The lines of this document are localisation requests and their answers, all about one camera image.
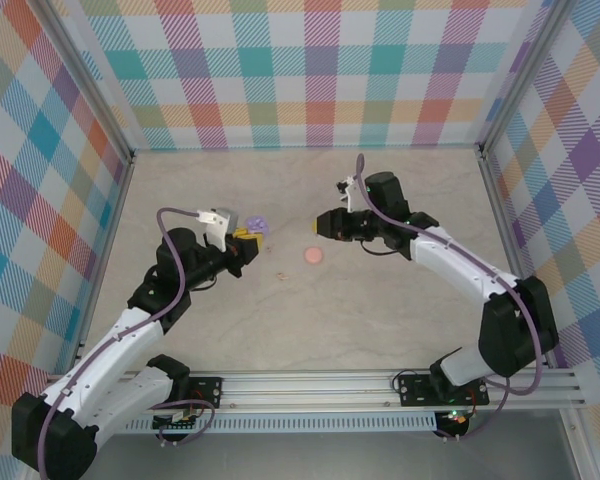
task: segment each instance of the purple object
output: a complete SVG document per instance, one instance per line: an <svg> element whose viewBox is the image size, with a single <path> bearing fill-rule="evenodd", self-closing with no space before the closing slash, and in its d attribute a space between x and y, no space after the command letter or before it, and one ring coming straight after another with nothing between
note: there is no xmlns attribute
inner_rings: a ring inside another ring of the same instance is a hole
<svg viewBox="0 0 600 480"><path fill-rule="evenodd" d="M246 223L249 233L262 233L265 237L269 235L269 224L264 217L255 215L247 218Z"/></svg>

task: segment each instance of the beige table surface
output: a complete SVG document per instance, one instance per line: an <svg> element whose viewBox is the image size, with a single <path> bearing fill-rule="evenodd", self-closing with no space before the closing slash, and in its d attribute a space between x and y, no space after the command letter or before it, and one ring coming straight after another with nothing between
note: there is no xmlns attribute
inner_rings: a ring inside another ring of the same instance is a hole
<svg viewBox="0 0 600 480"><path fill-rule="evenodd" d="M377 258L357 243L329 241L313 219L340 206L335 183L355 168L358 150L142 153L115 237L87 349L114 324L155 263L162 206L226 206L242 220L264 215L271 235L241 279L224 272L193 294L169 334L135 361L165 353L192 370L427 367L476 341L481 307L444 279L399 256ZM367 150L366 175L391 170L412 210L440 221L496 266L506 259L471 150ZM194 220L169 214L168 228ZM309 265L305 248L325 259ZM369 244L384 249L380 240Z"/></svg>

